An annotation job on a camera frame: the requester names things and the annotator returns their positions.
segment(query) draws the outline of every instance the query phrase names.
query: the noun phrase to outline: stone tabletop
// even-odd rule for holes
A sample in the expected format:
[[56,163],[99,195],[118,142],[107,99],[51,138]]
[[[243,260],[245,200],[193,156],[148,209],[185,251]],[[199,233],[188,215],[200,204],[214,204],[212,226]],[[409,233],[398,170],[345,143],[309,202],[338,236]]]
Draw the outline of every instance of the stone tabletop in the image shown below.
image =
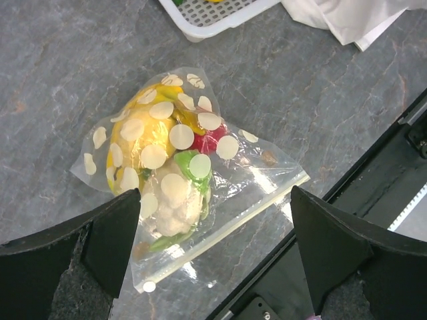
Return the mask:
[[[203,68],[224,118],[281,147],[323,195],[427,87],[427,12],[360,53],[279,5],[191,44],[156,0],[3,0],[0,242],[109,199],[69,172],[84,135],[181,66]],[[128,270],[112,319],[204,319],[291,228],[270,208],[150,294]]]

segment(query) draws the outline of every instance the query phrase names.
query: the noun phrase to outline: plastic bag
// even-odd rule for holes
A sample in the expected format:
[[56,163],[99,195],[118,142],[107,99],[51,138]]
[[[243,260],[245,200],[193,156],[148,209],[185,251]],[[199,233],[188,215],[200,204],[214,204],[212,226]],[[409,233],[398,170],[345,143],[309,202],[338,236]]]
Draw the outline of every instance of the plastic bag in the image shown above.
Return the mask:
[[194,68],[154,77],[97,123],[71,172],[114,195],[141,191],[131,255],[139,292],[308,180],[275,145],[224,121]]

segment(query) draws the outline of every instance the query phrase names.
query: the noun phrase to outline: white cauliflower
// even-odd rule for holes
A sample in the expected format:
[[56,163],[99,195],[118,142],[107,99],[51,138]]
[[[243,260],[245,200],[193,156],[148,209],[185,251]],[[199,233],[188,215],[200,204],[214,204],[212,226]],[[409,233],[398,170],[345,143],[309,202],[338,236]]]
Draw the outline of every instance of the white cauliflower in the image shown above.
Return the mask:
[[141,196],[147,193],[157,198],[158,207],[152,217],[157,231],[162,235],[172,237],[187,233],[199,220],[203,197],[173,159],[156,169],[145,182]]

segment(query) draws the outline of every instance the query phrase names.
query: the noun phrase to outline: basket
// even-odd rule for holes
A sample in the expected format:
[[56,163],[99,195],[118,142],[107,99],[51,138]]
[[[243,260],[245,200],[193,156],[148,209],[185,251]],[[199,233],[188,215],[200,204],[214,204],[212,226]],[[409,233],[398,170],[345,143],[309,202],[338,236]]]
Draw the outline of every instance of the basket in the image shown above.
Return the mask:
[[214,3],[206,0],[186,0],[176,7],[172,0],[159,1],[187,39],[194,43],[235,28],[280,2],[224,0]]

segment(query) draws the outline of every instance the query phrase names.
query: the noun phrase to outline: red fruit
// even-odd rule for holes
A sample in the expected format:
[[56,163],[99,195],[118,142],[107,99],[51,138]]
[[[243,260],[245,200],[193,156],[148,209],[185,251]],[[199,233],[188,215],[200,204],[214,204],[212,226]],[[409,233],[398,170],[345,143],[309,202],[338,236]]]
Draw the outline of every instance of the red fruit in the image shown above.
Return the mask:
[[198,150],[200,153],[209,155],[210,153],[216,151],[216,146],[218,141],[227,134],[227,127],[224,124],[221,124],[217,129],[209,131],[206,130],[205,135],[198,135],[194,133],[194,142],[191,145],[191,150]]

